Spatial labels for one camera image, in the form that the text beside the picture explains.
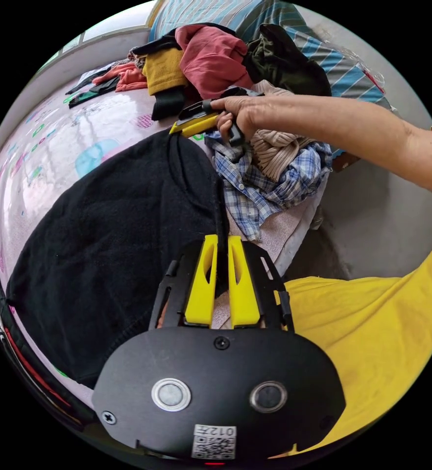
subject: plastic bag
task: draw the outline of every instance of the plastic bag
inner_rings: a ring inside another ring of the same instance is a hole
[[[383,94],[386,94],[384,91],[385,80],[382,73],[369,68],[361,59],[361,57],[355,54],[352,50],[347,49],[346,47],[337,46],[334,42],[332,35],[325,29],[320,31],[320,33],[316,31],[316,34],[319,36],[319,39],[323,43],[355,62],[356,66],[363,71],[363,73],[381,90],[381,92]]]

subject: white wall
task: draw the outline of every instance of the white wall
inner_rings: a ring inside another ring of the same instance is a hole
[[[147,42],[149,28],[122,30],[97,37],[64,53],[52,62],[34,80],[31,80],[14,101],[0,125],[0,149],[25,116],[53,91],[74,78],[114,60],[125,59],[128,51]]]

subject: mustard yellow garment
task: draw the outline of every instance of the mustard yellow garment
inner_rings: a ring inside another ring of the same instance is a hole
[[[180,70],[183,51],[176,48],[148,54],[143,75],[147,78],[149,96],[174,87],[188,86],[188,80]]]
[[[296,332],[329,355],[347,402],[330,434],[308,452],[371,424],[424,369],[432,354],[432,252],[404,278],[311,277],[286,288]]]

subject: qr code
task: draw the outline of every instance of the qr code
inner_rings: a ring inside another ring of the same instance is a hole
[[[236,438],[195,436],[192,457],[208,460],[233,460],[236,457]]]

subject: plaid shirt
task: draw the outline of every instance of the plaid shirt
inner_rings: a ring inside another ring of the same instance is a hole
[[[228,147],[217,131],[207,134],[205,143],[215,151],[226,208],[250,241],[260,241],[260,226],[271,215],[314,196],[324,176],[332,171],[332,152],[325,143],[313,142],[300,150],[277,183],[252,165],[252,147]]]

